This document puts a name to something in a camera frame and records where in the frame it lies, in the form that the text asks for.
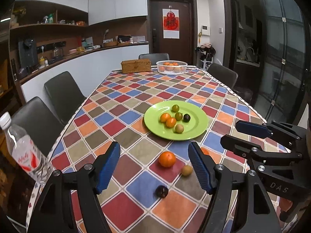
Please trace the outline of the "hand holding other gripper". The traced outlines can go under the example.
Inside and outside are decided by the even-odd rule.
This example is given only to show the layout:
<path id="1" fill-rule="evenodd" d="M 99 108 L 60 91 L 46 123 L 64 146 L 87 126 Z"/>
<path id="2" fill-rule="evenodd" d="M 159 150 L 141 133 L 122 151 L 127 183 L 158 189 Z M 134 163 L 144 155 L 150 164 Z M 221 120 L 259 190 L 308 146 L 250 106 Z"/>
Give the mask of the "hand holding other gripper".
<path id="1" fill-rule="evenodd" d="M 279 200 L 279 207 L 281 211 L 287 212 L 293 205 L 293 202 L 285 199 L 285 198 L 280 198 Z"/>

